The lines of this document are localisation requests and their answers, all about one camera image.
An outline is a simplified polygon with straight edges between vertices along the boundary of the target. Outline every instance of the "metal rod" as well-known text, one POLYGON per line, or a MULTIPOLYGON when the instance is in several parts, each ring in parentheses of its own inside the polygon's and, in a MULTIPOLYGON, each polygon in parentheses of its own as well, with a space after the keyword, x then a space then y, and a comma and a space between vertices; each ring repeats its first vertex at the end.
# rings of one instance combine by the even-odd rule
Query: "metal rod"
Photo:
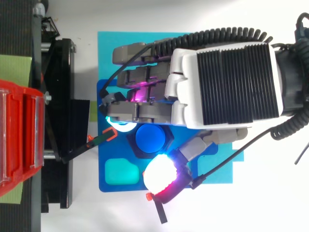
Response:
POLYGON ((48 52, 51 43, 41 43, 41 52, 48 52))
POLYGON ((44 150, 44 159, 45 160, 54 160, 56 159, 53 150, 44 150))

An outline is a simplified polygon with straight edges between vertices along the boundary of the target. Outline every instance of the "black hexagonal nut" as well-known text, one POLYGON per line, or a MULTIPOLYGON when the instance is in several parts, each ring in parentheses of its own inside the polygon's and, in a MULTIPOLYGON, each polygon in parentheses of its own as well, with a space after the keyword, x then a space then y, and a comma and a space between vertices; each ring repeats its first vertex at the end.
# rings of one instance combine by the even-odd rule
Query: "black hexagonal nut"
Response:
POLYGON ((162 148, 156 152, 152 152, 152 153, 147 153, 144 152, 142 150, 140 150, 140 148, 137 146, 136 144, 136 132, 138 131, 138 129, 144 124, 138 124, 133 130, 131 130, 129 133, 127 133, 126 138, 132 148, 132 151, 134 152, 135 156, 139 159, 153 159, 154 157, 156 157, 158 154, 163 154, 165 153, 169 146, 172 144, 172 142, 174 141, 174 135, 172 133, 172 131, 170 130, 169 126, 165 126, 165 125, 156 125, 159 126, 163 129, 164 133, 165 133, 165 142, 164 145, 162 146, 162 148))

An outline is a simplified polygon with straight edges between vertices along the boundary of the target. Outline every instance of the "white table surface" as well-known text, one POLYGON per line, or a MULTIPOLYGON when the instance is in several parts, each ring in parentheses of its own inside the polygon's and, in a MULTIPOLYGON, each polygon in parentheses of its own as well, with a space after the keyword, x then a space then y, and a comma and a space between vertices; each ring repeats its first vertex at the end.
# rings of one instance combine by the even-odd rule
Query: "white table surface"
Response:
MULTIPOLYGON (((201 31, 252 27, 293 43, 297 17, 309 12, 309 1, 294 0, 50 0, 52 16, 63 38, 77 44, 75 98, 96 100, 98 31, 201 31)), ((234 143, 241 147, 270 121, 249 130, 234 143)), ((97 134, 97 124, 89 124, 97 134)), ((234 183, 185 189, 164 205, 169 222, 161 225, 147 191, 103 193, 98 188, 98 149, 77 157, 73 171, 73 204, 50 204, 42 215, 43 232, 308 232, 309 152, 294 161, 309 140, 309 127, 283 141, 270 135, 234 163, 234 183)))

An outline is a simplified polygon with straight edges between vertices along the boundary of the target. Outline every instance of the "red storage bin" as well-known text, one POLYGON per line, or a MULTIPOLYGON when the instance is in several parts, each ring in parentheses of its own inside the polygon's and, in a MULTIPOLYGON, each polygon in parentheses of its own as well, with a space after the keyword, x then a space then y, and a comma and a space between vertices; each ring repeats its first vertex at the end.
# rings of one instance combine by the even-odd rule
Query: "red storage bin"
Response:
POLYGON ((43 165, 44 97, 0 80, 0 196, 43 165))

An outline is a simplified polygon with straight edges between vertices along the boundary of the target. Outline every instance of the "black heat sink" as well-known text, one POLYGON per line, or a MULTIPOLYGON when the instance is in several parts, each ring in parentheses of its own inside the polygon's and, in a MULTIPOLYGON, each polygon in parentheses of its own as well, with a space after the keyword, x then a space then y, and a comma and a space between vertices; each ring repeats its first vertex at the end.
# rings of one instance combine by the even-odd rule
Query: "black heat sink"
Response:
POLYGON ((279 117, 267 44, 197 54, 203 123, 279 117))

